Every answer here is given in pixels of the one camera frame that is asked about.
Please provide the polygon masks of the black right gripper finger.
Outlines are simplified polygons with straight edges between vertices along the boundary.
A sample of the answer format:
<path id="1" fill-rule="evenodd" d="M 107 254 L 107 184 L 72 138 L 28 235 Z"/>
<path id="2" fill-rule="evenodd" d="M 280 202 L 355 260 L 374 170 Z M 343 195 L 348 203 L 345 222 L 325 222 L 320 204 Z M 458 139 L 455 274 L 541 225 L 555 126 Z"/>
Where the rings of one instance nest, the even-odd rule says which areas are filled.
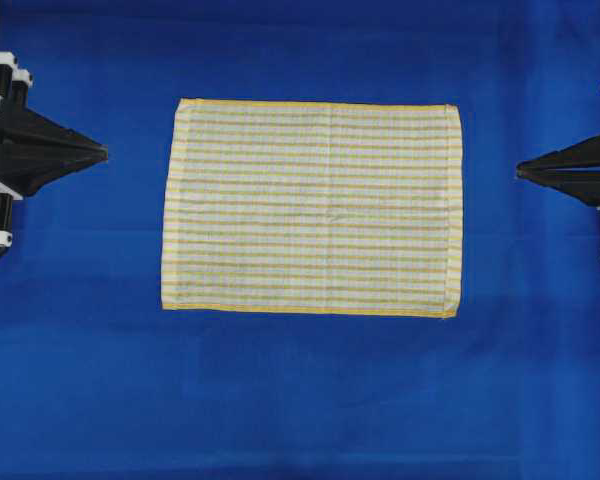
<path id="1" fill-rule="evenodd" d="M 517 177 L 559 191 L 587 206 L 600 207 L 600 171 L 528 171 Z"/>
<path id="2" fill-rule="evenodd" d="M 516 166 L 517 172 L 600 167 L 600 135 Z"/>

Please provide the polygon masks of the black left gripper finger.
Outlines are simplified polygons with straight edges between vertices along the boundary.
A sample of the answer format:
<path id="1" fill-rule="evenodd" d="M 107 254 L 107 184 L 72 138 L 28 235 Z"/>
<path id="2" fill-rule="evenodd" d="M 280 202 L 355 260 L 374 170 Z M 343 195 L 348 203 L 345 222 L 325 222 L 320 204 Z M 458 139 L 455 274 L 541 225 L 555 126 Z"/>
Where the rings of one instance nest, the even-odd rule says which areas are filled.
<path id="1" fill-rule="evenodd" d="M 9 155 L 9 186 L 31 197 L 43 186 L 108 160 L 106 150 L 39 149 Z"/>
<path id="2" fill-rule="evenodd" d="M 13 102 L 9 103 L 9 151 L 25 155 L 108 154 L 105 145 Z"/>

